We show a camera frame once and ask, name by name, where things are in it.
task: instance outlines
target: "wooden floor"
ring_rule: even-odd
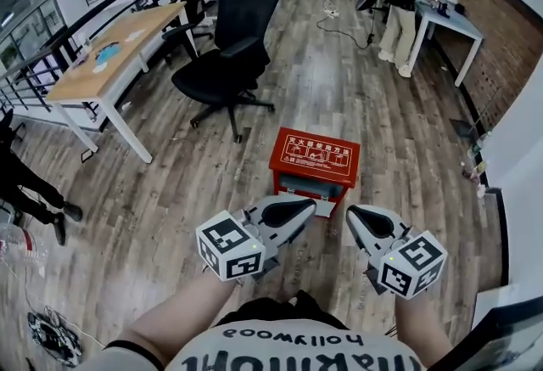
[[[355,0],[333,0],[340,28],[364,44],[371,15]],[[240,108],[244,142],[232,142],[226,111],[189,125],[200,105],[179,93],[172,70],[156,65],[140,78],[123,116],[154,156],[144,164],[111,125],[92,138],[100,147],[85,164],[81,142],[69,130],[31,123],[20,158],[81,205],[85,219],[69,222],[68,245],[55,244],[53,228],[27,220],[50,245],[45,278],[28,270],[28,289],[106,344],[151,306],[201,270],[194,229],[222,209],[234,211],[272,193],[268,160],[280,126],[361,143],[356,188],[332,220],[314,219],[281,252],[282,265],[255,284],[237,288],[223,310],[254,297],[287,300],[298,289],[347,326],[384,333],[394,324],[393,296],[377,296],[364,276],[367,257],[354,246],[344,221],[350,204],[381,205],[434,233],[450,253],[443,278],[432,289],[435,307],[453,342],[469,331],[475,295],[499,286],[501,242],[490,196],[478,200],[459,166],[467,145],[449,123],[463,106],[438,54],[423,48],[413,78],[398,76],[378,60],[377,46],[358,49],[336,33],[316,28],[321,0],[282,0],[266,36],[271,64],[257,96],[277,112]],[[376,42],[383,33],[376,16]],[[199,42],[209,48],[212,44]],[[175,61],[187,63],[185,54]],[[25,269],[19,279],[0,264],[0,364],[26,369],[25,357],[60,369],[30,341],[26,329]],[[33,308],[43,309],[28,295]],[[99,346],[80,334],[86,355]]]

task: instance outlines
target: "white table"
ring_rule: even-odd
[[[142,56],[143,48],[157,35],[161,35],[162,29],[177,16],[180,17],[182,24],[187,23],[185,2],[150,8],[120,18],[102,36],[98,37],[93,44],[96,49],[91,52],[89,58],[81,65],[69,68],[47,95],[46,101],[64,118],[66,124],[92,152],[96,152],[98,146],[79,128],[62,104],[98,103],[113,126],[140,158],[146,163],[153,160],[151,154],[115,109],[112,91],[122,71],[134,59],[141,65],[143,72],[148,72],[147,63]],[[193,44],[190,31],[188,31],[188,37]],[[120,51],[108,60],[102,70],[96,71],[95,56],[98,50],[112,42],[120,44]]]
[[[455,80],[455,86],[460,86],[464,80],[464,76],[466,76],[467,70],[475,58],[475,54],[477,54],[477,51],[481,46],[481,42],[484,39],[483,35],[465,16],[455,12],[454,10],[449,10],[448,13],[451,17],[446,18],[445,16],[438,14],[436,9],[432,8],[426,3],[417,1],[415,5],[417,8],[417,13],[421,15],[423,20],[421,21],[421,25],[418,29],[417,39],[415,40],[415,45],[413,46],[411,57],[409,58],[409,70],[413,70],[413,66],[415,66],[415,61],[417,61],[418,52],[423,44],[426,30],[428,30],[428,39],[431,39],[432,35],[434,34],[435,26],[442,25],[473,39],[472,48],[470,49],[466,61],[464,62],[464,65],[460,69],[458,77]]]

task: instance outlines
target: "white t-shirt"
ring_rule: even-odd
[[[162,369],[147,351],[112,346],[80,371]],[[421,371],[405,344],[311,320],[250,320],[214,327],[191,340],[166,371]]]

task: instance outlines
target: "ceiling light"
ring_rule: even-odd
[[[13,17],[14,17],[13,12],[11,12],[10,14],[7,14],[6,16],[4,16],[3,21],[2,21],[2,28],[5,27]]]

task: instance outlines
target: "cable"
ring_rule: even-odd
[[[367,36],[367,44],[365,47],[361,47],[358,43],[358,41],[349,33],[345,33],[344,31],[341,31],[341,30],[329,30],[329,29],[326,29],[324,27],[321,27],[321,23],[324,22],[325,20],[327,20],[328,18],[335,18],[335,16],[337,15],[332,15],[332,13],[336,13],[338,14],[339,11],[338,11],[338,7],[335,6],[331,0],[324,0],[324,6],[322,8],[322,11],[326,14],[326,18],[320,20],[320,21],[317,21],[316,23],[316,27],[323,30],[323,31],[327,31],[328,33],[339,33],[339,34],[342,34],[344,36],[347,36],[347,37],[350,37],[352,39],[352,41],[355,43],[355,45],[361,49],[362,51],[364,51],[365,49],[367,49],[372,43],[373,43],[373,38],[374,38],[374,34],[373,34],[373,26],[375,24],[375,10],[373,10],[373,14],[372,14],[372,29],[370,30],[370,34]]]
[[[2,260],[2,262],[4,263],[4,265],[8,268],[8,270],[11,272],[11,274],[13,274],[15,276],[15,278],[20,281],[19,279],[19,276],[17,276],[17,273],[13,271],[13,269],[9,266],[9,264]],[[73,326],[75,327],[77,330],[79,330],[79,332],[81,332],[82,334],[84,334],[85,336],[89,337],[90,339],[92,339],[94,342],[96,342],[99,346],[101,346],[102,348],[105,348],[105,345],[102,344],[99,340],[97,340],[94,336],[92,336],[91,334],[88,334],[87,332],[83,331],[77,324],[74,324],[72,323],[71,321],[69,321],[67,318],[63,317],[60,313],[54,311],[54,309],[52,309],[52,307],[46,305],[37,295],[35,295],[31,290],[30,288],[28,288],[26,286],[26,274],[27,274],[27,267],[25,267],[25,297],[26,297],[26,303],[28,304],[28,307],[31,309],[31,311],[33,311],[34,313],[37,313],[34,308],[31,306],[29,300],[28,300],[28,295],[27,295],[27,291],[34,296],[34,298],[36,298],[36,300],[38,300],[43,306],[43,312],[50,315],[51,313],[50,312],[54,312],[58,318],[60,318],[62,321],[64,321],[66,324],[69,324],[70,326]]]
[[[329,32],[329,33],[339,33],[339,34],[342,34],[342,35],[344,35],[344,36],[350,37],[350,38],[352,39],[352,41],[355,43],[355,45],[356,45],[359,49],[361,49],[362,51],[364,51],[365,49],[367,49],[367,48],[373,43],[373,36],[374,36],[374,35],[373,35],[373,21],[375,20],[375,11],[373,11],[373,16],[372,16],[372,30],[370,31],[370,34],[369,34],[369,36],[367,37],[367,45],[366,45],[365,47],[361,47],[361,46],[358,44],[358,42],[356,41],[356,39],[355,39],[352,35],[350,35],[349,33],[345,33],[344,31],[341,31],[341,30],[329,30],[329,29],[326,29],[326,28],[324,28],[324,27],[321,27],[320,24],[321,24],[323,21],[325,21],[325,20],[327,20],[327,19],[329,19],[329,18],[332,18],[332,16],[327,15],[326,18],[324,18],[324,19],[318,21],[318,22],[316,23],[317,28],[319,28],[319,29],[321,29],[321,30],[324,30],[324,31],[327,31],[327,32]]]

